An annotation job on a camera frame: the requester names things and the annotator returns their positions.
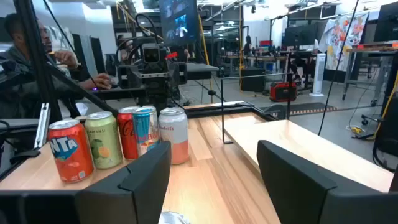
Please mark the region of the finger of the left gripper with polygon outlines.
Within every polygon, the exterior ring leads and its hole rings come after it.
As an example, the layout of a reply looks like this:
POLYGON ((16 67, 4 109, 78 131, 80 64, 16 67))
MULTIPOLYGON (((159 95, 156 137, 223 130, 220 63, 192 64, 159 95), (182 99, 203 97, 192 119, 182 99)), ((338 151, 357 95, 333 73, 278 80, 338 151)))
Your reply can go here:
POLYGON ((186 84, 188 81, 187 64, 184 62, 170 63, 169 77, 171 84, 186 84))
POLYGON ((117 67, 118 85, 125 88, 139 88, 140 76, 138 67, 135 65, 119 65, 117 67))

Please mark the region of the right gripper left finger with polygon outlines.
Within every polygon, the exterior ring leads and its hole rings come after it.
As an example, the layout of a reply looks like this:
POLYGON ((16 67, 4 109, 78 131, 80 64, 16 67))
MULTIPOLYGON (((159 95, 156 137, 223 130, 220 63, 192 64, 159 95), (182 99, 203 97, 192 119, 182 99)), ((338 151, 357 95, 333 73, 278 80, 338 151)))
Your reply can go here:
POLYGON ((157 223, 169 184, 171 144, 166 141, 113 174, 81 190, 79 223, 157 223))

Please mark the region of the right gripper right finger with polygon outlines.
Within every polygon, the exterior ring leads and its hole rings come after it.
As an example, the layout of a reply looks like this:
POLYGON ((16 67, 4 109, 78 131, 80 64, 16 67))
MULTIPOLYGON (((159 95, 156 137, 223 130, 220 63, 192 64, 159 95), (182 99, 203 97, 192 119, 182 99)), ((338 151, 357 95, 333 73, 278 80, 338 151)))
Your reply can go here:
POLYGON ((258 141, 257 161, 281 223, 323 223, 329 191, 352 183, 266 140, 258 141))

